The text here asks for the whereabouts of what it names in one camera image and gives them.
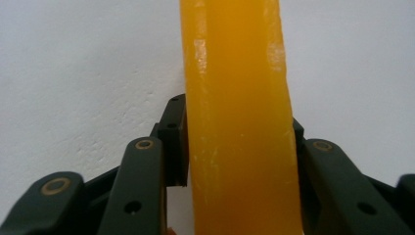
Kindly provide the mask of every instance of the screw head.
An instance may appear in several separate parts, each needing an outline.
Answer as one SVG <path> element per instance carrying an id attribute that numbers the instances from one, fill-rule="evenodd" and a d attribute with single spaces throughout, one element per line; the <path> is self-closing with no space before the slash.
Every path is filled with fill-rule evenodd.
<path id="1" fill-rule="evenodd" d="M 70 179 L 65 177 L 55 178 L 45 183 L 40 192 L 44 196 L 53 196 L 60 194 L 70 187 Z"/>

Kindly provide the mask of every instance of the white wall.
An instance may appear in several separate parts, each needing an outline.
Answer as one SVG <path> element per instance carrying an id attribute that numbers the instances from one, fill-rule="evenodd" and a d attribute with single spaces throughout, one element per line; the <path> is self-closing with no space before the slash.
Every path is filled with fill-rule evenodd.
<path id="1" fill-rule="evenodd" d="M 415 2 L 282 0 L 294 115 L 394 185 L 415 172 Z M 0 221 L 51 172 L 89 180 L 184 92 L 178 1 L 0 1 Z M 192 234 L 190 190 L 169 224 Z"/>

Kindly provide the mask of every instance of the yellow bar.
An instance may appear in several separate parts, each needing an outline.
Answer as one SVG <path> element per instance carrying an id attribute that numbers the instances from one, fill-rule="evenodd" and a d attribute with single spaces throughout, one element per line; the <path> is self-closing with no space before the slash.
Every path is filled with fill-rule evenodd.
<path id="1" fill-rule="evenodd" d="M 196 235 L 300 235 L 278 0 L 181 0 Z"/>

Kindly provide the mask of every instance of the yellow soap bar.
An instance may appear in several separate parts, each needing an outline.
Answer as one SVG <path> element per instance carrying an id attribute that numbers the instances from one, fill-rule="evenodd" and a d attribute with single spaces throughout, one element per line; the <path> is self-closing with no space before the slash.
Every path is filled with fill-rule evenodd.
<path id="1" fill-rule="evenodd" d="M 196 235 L 300 235 L 278 0 L 181 0 Z"/>

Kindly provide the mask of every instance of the metal screw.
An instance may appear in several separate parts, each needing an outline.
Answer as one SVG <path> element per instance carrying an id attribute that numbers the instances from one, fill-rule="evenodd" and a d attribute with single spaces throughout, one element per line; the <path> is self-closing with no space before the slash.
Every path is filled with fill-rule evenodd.
<path id="1" fill-rule="evenodd" d="M 60 194 L 70 187 L 70 179 L 61 177 L 50 180 L 42 186 L 40 192 L 45 196 Z"/>
<path id="2" fill-rule="evenodd" d="M 135 144 L 135 148 L 139 150 L 151 149 L 153 148 L 154 144 L 155 143 L 151 140 L 141 140 L 138 141 L 137 144 Z"/>
<path id="3" fill-rule="evenodd" d="M 331 151 L 333 149 L 332 145 L 324 141 L 315 141 L 314 143 L 312 143 L 312 146 L 314 146 L 314 148 L 318 150 L 325 152 Z"/>

